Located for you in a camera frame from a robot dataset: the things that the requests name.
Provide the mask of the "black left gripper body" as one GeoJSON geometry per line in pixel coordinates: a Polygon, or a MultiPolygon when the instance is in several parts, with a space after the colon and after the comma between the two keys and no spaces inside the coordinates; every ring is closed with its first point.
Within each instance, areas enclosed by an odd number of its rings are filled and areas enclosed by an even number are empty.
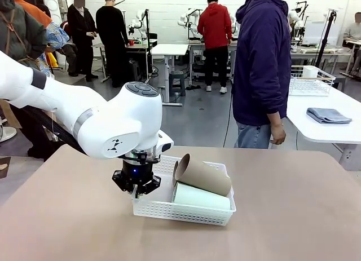
{"type": "Polygon", "coordinates": [[[131,184],[143,185],[153,179],[152,163],[123,160],[121,174],[131,184]]]}

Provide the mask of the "person's right hand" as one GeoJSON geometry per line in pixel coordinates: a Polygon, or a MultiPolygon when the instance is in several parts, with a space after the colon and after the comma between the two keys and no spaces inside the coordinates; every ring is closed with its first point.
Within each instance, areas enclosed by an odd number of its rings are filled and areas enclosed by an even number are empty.
{"type": "Polygon", "coordinates": [[[270,143],[274,145],[281,145],[284,143],[286,133],[283,128],[283,124],[271,124],[271,140],[270,143]]]}

